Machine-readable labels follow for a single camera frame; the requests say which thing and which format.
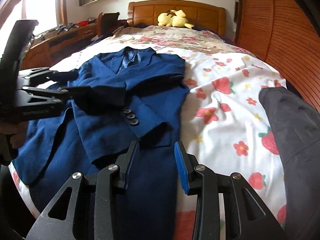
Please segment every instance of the wooden cabinet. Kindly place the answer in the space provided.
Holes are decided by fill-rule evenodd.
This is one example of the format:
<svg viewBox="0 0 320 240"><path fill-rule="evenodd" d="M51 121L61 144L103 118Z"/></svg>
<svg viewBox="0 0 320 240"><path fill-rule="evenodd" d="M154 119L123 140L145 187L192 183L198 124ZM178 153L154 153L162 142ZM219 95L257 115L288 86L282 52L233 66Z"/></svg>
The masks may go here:
<svg viewBox="0 0 320 240"><path fill-rule="evenodd" d="M51 67L72 53L83 49L97 35L96 24L60 33L32 47L22 62L23 69Z"/></svg>
<svg viewBox="0 0 320 240"><path fill-rule="evenodd" d="M320 111L320 38L294 0L240 0L236 43L276 68Z"/></svg>

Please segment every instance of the dark gray fabric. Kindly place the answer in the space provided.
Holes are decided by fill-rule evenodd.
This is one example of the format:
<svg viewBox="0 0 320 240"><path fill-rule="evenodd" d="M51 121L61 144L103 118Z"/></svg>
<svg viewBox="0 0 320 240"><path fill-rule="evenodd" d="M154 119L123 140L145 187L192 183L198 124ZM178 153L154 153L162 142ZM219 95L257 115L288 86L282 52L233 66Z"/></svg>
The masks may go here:
<svg viewBox="0 0 320 240"><path fill-rule="evenodd" d="M289 240L320 239L320 114L284 87L262 89L284 167Z"/></svg>

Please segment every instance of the blue suit jacket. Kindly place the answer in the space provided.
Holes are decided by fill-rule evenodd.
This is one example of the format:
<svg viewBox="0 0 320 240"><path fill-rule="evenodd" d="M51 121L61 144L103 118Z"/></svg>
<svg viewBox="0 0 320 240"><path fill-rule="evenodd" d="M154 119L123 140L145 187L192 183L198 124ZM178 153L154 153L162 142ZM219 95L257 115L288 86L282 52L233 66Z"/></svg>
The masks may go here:
<svg viewBox="0 0 320 240"><path fill-rule="evenodd" d="M129 173L127 195L117 198L122 239L172 239L173 149L189 91L182 83L184 63L177 55L129 47L85 62L68 86L91 86L94 94L77 104L68 101L59 117L30 121L27 142L13 161L36 207L42 211L73 172L98 172L137 140L140 153ZM139 120L137 125L130 124L124 107Z"/></svg>

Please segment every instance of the wooden wardrobe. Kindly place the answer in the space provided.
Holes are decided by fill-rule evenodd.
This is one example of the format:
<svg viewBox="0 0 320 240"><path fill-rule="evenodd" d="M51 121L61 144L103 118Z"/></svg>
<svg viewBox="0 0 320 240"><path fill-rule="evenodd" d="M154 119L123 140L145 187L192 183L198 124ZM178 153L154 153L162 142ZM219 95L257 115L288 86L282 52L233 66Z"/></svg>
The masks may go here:
<svg viewBox="0 0 320 240"><path fill-rule="evenodd" d="M236 43L276 68L320 111L320 38L294 0L240 0Z"/></svg>

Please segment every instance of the white bed sheet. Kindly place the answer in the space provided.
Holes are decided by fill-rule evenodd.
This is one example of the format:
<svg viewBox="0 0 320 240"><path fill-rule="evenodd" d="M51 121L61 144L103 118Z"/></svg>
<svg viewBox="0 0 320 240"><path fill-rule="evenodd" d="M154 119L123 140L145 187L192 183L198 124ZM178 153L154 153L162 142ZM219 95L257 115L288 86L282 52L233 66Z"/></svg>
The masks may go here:
<svg viewBox="0 0 320 240"><path fill-rule="evenodd" d="M143 34L131 33L131 36L139 39ZM126 46L136 49L151 47L157 53L177 54L184 58L184 82L190 88L181 112L181 140L186 151L216 173L241 173L277 217L286 204L283 167L258 95L262 87L285 86L280 74L268 64L244 53L223 51L210 54L166 44L161 46L158 42L134 44L132 39L124 37L118 35L105 39L65 58L51 69L70 71L96 54L116 52ZM38 217L39 211L32 203L28 186L20 181L12 164L10 171L24 202ZM196 198L185 196L179 183L177 212L195 209ZM220 215L224 239L222 201Z"/></svg>

